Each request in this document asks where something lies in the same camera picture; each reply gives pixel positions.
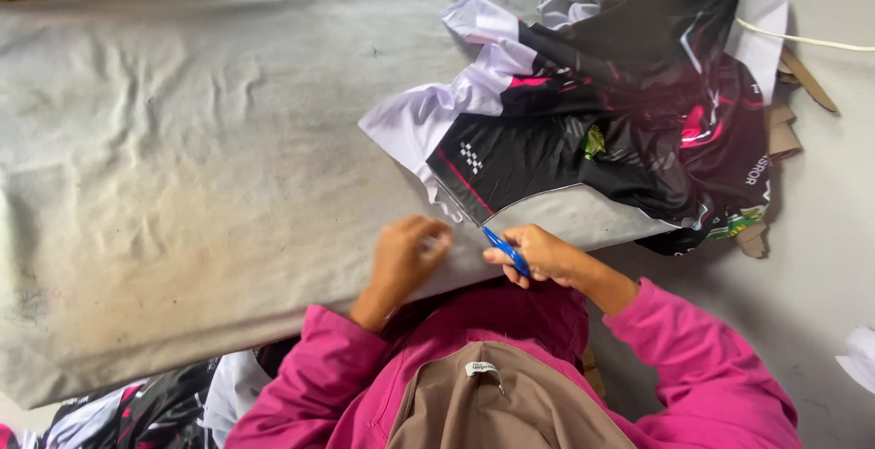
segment pink long-sleeve shirt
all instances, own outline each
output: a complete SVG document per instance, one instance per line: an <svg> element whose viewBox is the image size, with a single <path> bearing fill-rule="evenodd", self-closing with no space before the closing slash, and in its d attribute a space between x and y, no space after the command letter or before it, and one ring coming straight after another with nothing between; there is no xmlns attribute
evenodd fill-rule
<svg viewBox="0 0 875 449"><path fill-rule="evenodd" d="M662 412L637 423L622 418L574 367L589 335L579 292L554 284L476 289L436 310L395 347L328 309L310 307L301 342L226 448L383 448L417 369L472 341L503 341L551 366L640 449L802 447L793 403L723 322L647 279L629 307L604 321L656 368Z"/></svg>

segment person's left hand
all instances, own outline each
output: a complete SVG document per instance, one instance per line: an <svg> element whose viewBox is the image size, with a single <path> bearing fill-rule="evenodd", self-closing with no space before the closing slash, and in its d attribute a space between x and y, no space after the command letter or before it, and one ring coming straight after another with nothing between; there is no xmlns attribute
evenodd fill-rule
<svg viewBox="0 0 875 449"><path fill-rule="evenodd" d="M380 230L371 284L349 313L349 319L378 332L389 312L404 304L443 261L453 234L441 220L411 215Z"/></svg>

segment checkered pattern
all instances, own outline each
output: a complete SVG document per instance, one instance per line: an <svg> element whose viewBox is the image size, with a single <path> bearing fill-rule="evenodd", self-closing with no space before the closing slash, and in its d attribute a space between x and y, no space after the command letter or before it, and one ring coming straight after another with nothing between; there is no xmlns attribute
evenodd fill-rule
<svg viewBox="0 0 875 449"><path fill-rule="evenodd" d="M471 151L471 145L462 141L462 150L460 153L465 156L465 162L471 166L471 170L476 174L478 170L483 168L483 163L477 160L477 154Z"/></svg>

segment scissors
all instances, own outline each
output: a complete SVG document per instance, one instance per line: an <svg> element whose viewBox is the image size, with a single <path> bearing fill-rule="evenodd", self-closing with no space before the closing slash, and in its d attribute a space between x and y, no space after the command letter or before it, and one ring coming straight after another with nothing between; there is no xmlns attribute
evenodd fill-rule
<svg viewBox="0 0 875 449"><path fill-rule="evenodd" d="M501 252L509 255L510 259L514 260L514 268L516 268L521 276L531 278L529 265L527 265L526 260L522 258L522 254L516 252L516 249L514 249L509 243L499 239L498 235L495 235L493 231L489 230L487 227L483 227L483 233L487 234L487 239L489 239L489 243L492 244L492 247L498 248Z"/></svg>

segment white cable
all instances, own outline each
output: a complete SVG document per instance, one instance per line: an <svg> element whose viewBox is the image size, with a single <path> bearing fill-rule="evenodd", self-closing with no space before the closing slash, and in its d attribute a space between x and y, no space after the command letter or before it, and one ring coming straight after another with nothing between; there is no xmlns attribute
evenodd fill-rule
<svg viewBox="0 0 875 449"><path fill-rule="evenodd" d="M875 47L848 45L848 44L842 44L840 42L819 41L817 39L806 39L805 37L797 37L797 36L785 36L784 34L777 34L775 32L769 32L768 30L762 30L759 27L754 27L753 25L750 25L750 23L748 23L744 20L741 20L740 18L736 18L735 20L738 22L739 25L741 25L745 29L753 30L754 32L758 32L760 34L765 34L767 36L780 37L782 39L786 39L789 41L803 42L803 43L811 44L811 45L820 45L820 46L824 46L824 47L844 49L846 51L875 52Z"/></svg>

